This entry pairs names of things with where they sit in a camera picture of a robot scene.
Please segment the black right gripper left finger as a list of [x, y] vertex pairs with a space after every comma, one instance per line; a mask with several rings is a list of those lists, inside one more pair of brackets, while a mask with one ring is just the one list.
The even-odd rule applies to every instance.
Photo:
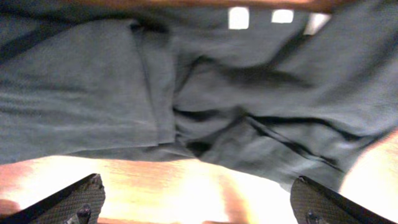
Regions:
[[90, 174], [1, 219], [1, 224], [97, 224], [104, 202], [105, 191], [101, 176]]

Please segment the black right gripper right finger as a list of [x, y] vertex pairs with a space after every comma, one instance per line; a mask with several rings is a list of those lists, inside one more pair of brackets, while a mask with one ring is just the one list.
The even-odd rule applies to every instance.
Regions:
[[306, 176], [294, 181], [290, 204], [298, 224], [396, 224]]

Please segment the dark green t-shirt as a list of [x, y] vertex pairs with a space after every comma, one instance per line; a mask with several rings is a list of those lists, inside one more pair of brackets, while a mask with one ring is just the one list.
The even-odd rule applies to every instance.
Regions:
[[228, 10], [1, 2], [1, 163], [199, 159], [333, 190], [397, 128], [397, 2], [244, 30]]

